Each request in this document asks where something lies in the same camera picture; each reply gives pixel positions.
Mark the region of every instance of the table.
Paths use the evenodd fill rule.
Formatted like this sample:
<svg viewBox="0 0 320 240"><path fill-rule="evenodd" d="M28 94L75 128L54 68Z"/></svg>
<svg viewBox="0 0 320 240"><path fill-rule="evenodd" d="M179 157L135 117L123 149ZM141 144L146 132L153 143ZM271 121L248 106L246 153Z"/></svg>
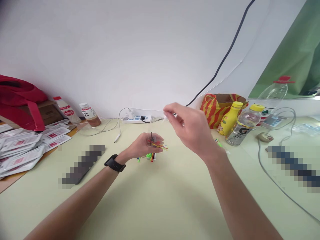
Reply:
<svg viewBox="0 0 320 240"><path fill-rule="evenodd" d="M168 151L157 154L153 163L145 158L140 163L130 160L82 227L78 239L232 239L205 164L181 143L168 122L124 124L121 129L117 143L114 139L118 128L91 137L77 133L62 145L61 151L54 151L1 193L1 239L25 237L97 174L111 155L124 150L141 132L151 131L165 139ZM319 239L320 225L288 199L261 169L255 136L262 131L265 129L258 127L238 147L225 143L216 130L212 135L231 153L228 156L236 172L284 239ZM286 128L272 133L273 145L288 133ZM94 144L106 145L104 155L81 184L62 189L58 178L68 172L82 151ZM314 211L319 208L312 204L309 207Z"/></svg>
<svg viewBox="0 0 320 240"><path fill-rule="evenodd" d="M72 137L77 133L77 128L72 129L67 135ZM41 159L42 161L47 156L49 156L51 153L53 153L56 149L51 149L50 151L46 152ZM10 187L13 183L15 183L19 178L21 178L23 175L25 175L28 171L16 173L10 176L5 177L4 179L0 180L0 193L2 193L4 190L6 190L8 187Z"/></svg>

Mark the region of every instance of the yellow bottle cap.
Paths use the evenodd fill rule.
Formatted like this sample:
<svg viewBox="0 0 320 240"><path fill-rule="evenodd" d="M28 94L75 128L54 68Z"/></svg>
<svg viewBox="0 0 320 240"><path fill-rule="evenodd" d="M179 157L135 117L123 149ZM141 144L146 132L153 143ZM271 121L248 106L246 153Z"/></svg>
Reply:
<svg viewBox="0 0 320 240"><path fill-rule="evenodd" d="M243 103L242 102L233 102L232 106L237 107L237 108L241 108L243 106Z"/></svg>
<svg viewBox="0 0 320 240"><path fill-rule="evenodd" d="M252 104L250 109L256 112L262 112L264 110L264 106L260 104Z"/></svg>

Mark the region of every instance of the black smartwatch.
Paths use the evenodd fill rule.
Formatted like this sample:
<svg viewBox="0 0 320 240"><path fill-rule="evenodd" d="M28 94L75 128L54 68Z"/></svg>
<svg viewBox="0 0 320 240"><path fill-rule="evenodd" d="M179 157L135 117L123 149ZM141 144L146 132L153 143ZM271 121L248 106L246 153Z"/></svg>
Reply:
<svg viewBox="0 0 320 240"><path fill-rule="evenodd" d="M105 166L109 166L109 168L111 168L111 169L113 169L113 170L115 170L115 171L117 171L117 172L122 172L122 171L124 170L124 168L126 167L126 165L121 165L121 164L117 163L117 162L115 161L115 159L116 159L117 156L118 156L117 154L112 155L112 156L104 163L104 165L105 165Z"/></svg>

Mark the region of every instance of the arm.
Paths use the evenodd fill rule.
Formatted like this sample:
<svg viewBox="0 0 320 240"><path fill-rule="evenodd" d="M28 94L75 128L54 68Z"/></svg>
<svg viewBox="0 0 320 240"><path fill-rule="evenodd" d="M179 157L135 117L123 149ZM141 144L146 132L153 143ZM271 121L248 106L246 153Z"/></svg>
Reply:
<svg viewBox="0 0 320 240"><path fill-rule="evenodd" d="M163 110L184 145L207 165L233 238L282 239L233 169L225 151L214 142L204 112L178 103Z"/></svg>
<svg viewBox="0 0 320 240"><path fill-rule="evenodd" d="M155 133L152 136L163 140ZM162 149L152 148L146 144L148 137L150 137L150 134L142 133L126 150L117 156L116 162L124 165L131 158L141 157L153 152L162 152ZM108 166L104 167L50 213L25 239L73 239L118 175L118 172Z"/></svg>

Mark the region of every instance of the green curtain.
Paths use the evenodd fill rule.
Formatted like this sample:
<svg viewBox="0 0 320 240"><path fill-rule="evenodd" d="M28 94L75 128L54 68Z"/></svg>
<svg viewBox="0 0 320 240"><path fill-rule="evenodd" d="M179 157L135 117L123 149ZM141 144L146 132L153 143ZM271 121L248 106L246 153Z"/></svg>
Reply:
<svg viewBox="0 0 320 240"><path fill-rule="evenodd" d="M306 94L320 87L320 0L306 1L249 97L257 98L283 75L295 81L285 98L312 97Z"/></svg>

